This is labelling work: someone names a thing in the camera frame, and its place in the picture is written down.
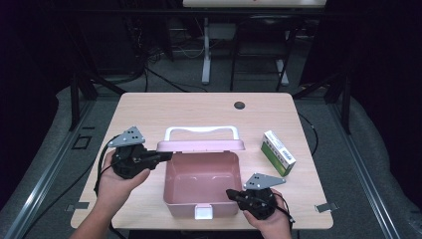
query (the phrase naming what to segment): dark background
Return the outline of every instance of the dark background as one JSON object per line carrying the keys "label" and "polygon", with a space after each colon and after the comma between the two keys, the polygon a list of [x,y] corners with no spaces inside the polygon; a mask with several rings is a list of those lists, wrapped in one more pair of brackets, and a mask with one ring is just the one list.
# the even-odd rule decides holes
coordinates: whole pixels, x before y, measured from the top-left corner
{"label": "dark background", "polygon": [[[70,6],[67,1],[58,2]],[[85,69],[112,69],[125,74],[139,71],[139,53],[132,50],[127,35],[123,36],[123,24],[94,26],[91,30],[100,31],[103,38],[90,35],[90,27],[84,25],[89,47],[76,48],[74,43],[84,40],[77,25],[64,18],[71,23],[69,29],[64,28],[63,22],[43,10],[50,5],[50,1],[19,0],[2,2],[1,6],[1,207],[51,125],[58,106],[56,93],[70,84],[74,73]],[[390,155],[391,172],[405,194],[421,208],[420,4],[417,0],[328,0],[326,12],[338,11],[367,14],[351,21],[320,21],[302,83],[322,81],[340,71],[350,54],[358,56],[350,73],[352,96],[380,131]],[[102,51],[101,46],[110,44],[121,46],[118,59]],[[92,57],[82,58],[86,54]]]}

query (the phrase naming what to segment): gray carpet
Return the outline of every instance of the gray carpet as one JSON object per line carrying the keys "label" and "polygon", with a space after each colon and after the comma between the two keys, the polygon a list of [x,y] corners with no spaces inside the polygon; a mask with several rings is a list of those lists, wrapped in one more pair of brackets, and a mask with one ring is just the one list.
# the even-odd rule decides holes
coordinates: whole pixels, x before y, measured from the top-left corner
{"label": "gray carpet", "polygon": [[[149,64],[149,68],[173,82],[204,88],[208,92],[228,92],[230,60],[227,57],[224,43],[221,44],[221,48],[216,47],[213,51],[211,83],[208,86],[201,84],[202,56],[188,59],[180,54],[176,55],[174,62],[163,57],[157,63]],[[293,94],[301,89],[299,79],[309,46],[310,44],[306,41],[297,41],[288,66],[291,84],[282,88],[281,92]],[[120,86],[129,92],[143,92],[145,77]],[[235,85],[235,92],[273,92],[275,86],[276,82],[266,82],[265,84],[239,82]],[[192,92],[202,91],[199,88],[180,87]],[[118,97],[104,87],[97,86],[97,88],[100,97],[88,112],[78,131],[78,134],[82,137],[89,137],[91,141],[86,149],[69,149],[67,151],[60,171],[37,211],[37,216],[88,168],[100,150]],[[176,89],[151,74],[148,75],[148,91],[177,92]],[[316,239],[385,238],[365,191],[356,177],[353,158],[341,137],[341,130],[335,126],[337,118],[330,112],[330,106],[327,106],[321,99],[321,93],[323,90],[319,90],[311,98],[297,100],[296,106],[298,112],[305,116],[316,129],[318,136],[318,145],[314,155],[316,168],[327,201],[336,202],[339,209],[332,212],[334,225],[331,229],[294,231],[294,238],[299,235],[301,238]],[[4,238],[8,233],[37,181],[49,163],[55,159],[61,142],[67,136],[68,128],[71,125],[69,89],[64,89],[57,97],[60,100],[60,108],[53,125],[22,182],[0,213],[0,238]],[[90,105],[84,99],[81,99],[81,102],[83,105]],[[302,123],[310,149],[313,150],[317,143],[316,135],[306,120],[302,119]],[[403,195],[399,185],[389,173],[388,154],[382,139],[363,108],[355,101],[352,101],[351,104],[350,129],[351,137],[364,159],[399,235],[401,238],[422,238],[422,235],[417,234],[409,225],[409,218],[413,215],[412,211],[419,211],[419,209]],[[72,234],[74,231],[70,226],[72,211],[66,211],[66,209],[69,205],[75,205],[78,202],[87,177],[85,175],[41,217],[28,233],[27,238],[66,238]],[[129,232],[122,231],[122,233],[128,236]],[[108,237],[116,238],[111,233],[108,234]]]}

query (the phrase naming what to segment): pink plastic box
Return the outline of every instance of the pink plastic box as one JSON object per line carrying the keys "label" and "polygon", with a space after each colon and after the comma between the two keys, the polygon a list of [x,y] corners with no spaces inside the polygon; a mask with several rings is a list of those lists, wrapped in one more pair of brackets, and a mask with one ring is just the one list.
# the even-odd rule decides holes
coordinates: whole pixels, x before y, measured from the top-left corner
{"label": "pink plastic box", "polygon": [[[230,129],[233,139],[170,140],[171,132],[183,129],[208,132]],[[226,189],[242,190],[239,157],[230,150],[244,150],[233,126],[170,127],[157,151],[175,152],[166,163],[164,202],[174,217],[212,219],[233,216],[236,202],[229,200]]]}

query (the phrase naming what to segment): hand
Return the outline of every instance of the hand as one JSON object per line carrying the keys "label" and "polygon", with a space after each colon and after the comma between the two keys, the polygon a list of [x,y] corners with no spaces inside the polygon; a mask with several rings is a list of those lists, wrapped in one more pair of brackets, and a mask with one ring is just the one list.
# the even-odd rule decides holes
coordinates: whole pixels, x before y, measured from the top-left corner
{"label": "hand", "polygon": [[105,156],[103,175],[100,180],[99,195],[96,207],[106,210],[113,217],[124,205],[130,193],[148,177],[150,170],[145,169],[132,179],[123,179],[114,173],[111,158],[114,150]]}
{"label": "hand", "polygon": [[[273,193],[281,196],[282,193],[276,189],[271,189]],[[282,198],[276,196],[277,204],[279,207],[286,209],[285,203]],[[261,231],[265,239],[291,239],[292,234],[289,226],[288,217],[281,211],[277,210],[266,220],[258,220],[249,211],[243,211],[249,224]]]}

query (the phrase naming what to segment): black chair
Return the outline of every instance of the black chair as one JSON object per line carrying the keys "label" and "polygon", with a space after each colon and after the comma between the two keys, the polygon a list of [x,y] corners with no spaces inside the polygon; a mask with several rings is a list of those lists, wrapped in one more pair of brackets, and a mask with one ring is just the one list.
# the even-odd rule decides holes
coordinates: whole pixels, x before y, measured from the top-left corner
{"label": "black chair", "polygon": [[[289,56],[298,31],[304,20],[298,16],[262,16],[256,15],[240,22],[234,36],[232,49],[232,72],[230,91],[233,91],[235,74],[278,74],[276,91],[280,89],[282,78],[286,71]],[[241,58],[273,59],[276,70],[257,71],[236,70],[236,62]],[[283,67],[277,67],[277,61],[282,61]]]}

